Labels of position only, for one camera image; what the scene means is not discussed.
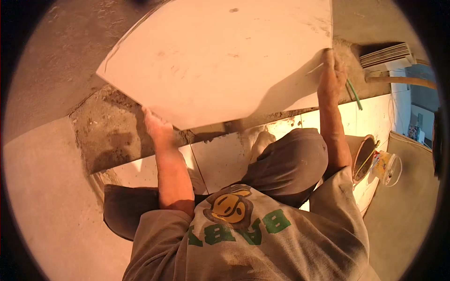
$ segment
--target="worker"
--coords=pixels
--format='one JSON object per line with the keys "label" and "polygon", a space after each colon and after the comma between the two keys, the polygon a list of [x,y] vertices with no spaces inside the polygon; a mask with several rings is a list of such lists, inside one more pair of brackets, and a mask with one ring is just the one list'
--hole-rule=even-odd
{"label": "worker", "polygon": [[[143,108],[155,146],[159,207],[140,216],[124,280],[361,276],[369,240],[338,110],[347,72],[332,49],[324,50],[322,63],[320,134],[293,129],[274,141],[261,133],[242,180],[208,196],[194,195],[172,125]],[[299,210],[308,199],[310,211]]]}

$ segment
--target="bucket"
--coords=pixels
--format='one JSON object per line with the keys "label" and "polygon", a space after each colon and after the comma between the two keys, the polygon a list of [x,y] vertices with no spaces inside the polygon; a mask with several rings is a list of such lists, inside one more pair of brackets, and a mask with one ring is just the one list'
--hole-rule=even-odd
{"label": "bucket", "polygon": [[[382,184],[388,187],[394,186],[400,179],[401,172],[403,170],[403,165],[400,157],[382,150],[377,153],[379,153],[380,155],[378,162],[373,167],[373,174],[380,179]],[[389,185],[389,183],[392,181],[392,177],[394,175],[396,167],[398,167],[399,164],[400,172],[398,173],[397,180],[393,184]]]}
{"label": "bucket", "polygon": [[369,173],[370,167],[372,166],[375,139],[374,136],[368,134],[365,137],[345,135],[345,140],[347,141],[351,154],[352,180],[353,183],[359,183]]}

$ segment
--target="small bucket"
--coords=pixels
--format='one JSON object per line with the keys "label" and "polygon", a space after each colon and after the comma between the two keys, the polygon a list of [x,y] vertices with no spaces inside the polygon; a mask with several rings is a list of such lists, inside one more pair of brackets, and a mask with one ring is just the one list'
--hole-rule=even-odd
{"label": "small bucket", "polygon": [[[379,160],[373,167],[373,174],[381,180],[382,184],[388,187],[394,186],[400,179],[401,172],[403,170],[400,157],[382,150],[376,153],[379,153]],[[397,180],[393,184],[388,185],[392,180],[396,167],[398,166],[397,163],[400,163],[400,172],[398,173]]]}

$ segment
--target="forearm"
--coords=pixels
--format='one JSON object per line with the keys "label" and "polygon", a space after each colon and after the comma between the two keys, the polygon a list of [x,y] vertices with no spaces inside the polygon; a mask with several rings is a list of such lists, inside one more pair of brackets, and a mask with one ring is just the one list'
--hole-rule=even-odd
{"label": "forearm", "polygon": [[181,210],[194,217],[194,192],[183,155],[175,145],[156,146],[160,209]]}
{"label": "forearm", "polygon": [[351,155],[345,140],[337,100],[319,99],[319,111],[320,134],[328,148],[328,167],[324,175],[327,179],[343,167],[351,166]]}

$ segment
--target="gray t-shirt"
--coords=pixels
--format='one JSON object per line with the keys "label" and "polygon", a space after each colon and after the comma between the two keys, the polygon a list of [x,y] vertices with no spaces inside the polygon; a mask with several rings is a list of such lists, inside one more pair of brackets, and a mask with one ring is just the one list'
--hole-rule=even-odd
{"label": "gray t-shirt", "polygon": [[247,185],[195,207],[141,216],[124,280],[357,280],[369,239],[353,197],[351,169],[325,181],[310,212]]}

